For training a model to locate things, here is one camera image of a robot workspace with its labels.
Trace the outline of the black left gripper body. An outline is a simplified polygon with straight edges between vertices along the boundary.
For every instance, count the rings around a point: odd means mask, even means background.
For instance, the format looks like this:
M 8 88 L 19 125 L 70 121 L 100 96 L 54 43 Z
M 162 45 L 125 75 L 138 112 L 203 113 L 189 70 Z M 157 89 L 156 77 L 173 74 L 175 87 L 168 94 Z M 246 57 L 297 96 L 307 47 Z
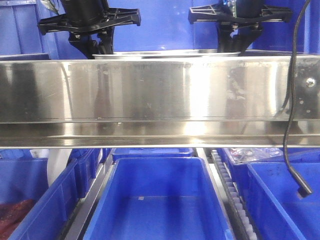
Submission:
M 112 8 L 106 0 L 61 0 L 64 14 L 41 19 L 42 35 L 52 32 L 94 34 L 122 25 L 141 25 L 138 8 Z

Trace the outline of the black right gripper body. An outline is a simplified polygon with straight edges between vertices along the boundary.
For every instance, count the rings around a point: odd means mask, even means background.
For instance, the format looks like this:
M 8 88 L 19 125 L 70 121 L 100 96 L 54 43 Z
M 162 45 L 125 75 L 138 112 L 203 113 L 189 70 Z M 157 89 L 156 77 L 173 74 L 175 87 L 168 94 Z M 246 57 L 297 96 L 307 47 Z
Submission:
M 220 28 L 261 31 L 262 23 L 289 22 L 293 11 L 288 7 L 266 5 L 264 0 L 219 0 L 215 4 L 189 8 L 188 21 L 216 22 Z

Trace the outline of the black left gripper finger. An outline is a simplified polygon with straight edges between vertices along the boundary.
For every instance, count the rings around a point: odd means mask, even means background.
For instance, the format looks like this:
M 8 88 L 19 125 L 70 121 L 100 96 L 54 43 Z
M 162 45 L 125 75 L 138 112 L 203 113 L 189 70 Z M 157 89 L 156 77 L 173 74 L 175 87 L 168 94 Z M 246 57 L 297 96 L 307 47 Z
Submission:
M 114 54 L 115 27 L 107 27 L 97 32 L 99 42 L 92 39 L 92 34 L 69 33 L 69 43 L 78 49 L 87 59 L 94 59 L 93 55 Z

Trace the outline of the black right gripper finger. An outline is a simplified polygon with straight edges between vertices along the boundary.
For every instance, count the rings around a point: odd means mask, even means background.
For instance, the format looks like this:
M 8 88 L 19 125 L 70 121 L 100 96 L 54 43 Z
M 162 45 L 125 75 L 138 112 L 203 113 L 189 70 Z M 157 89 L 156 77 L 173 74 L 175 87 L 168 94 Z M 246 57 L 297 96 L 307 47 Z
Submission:
M 218 53 L 244 53 L 263 32 L 261 23 L 236 28 L 218 23 L 216 29 Z

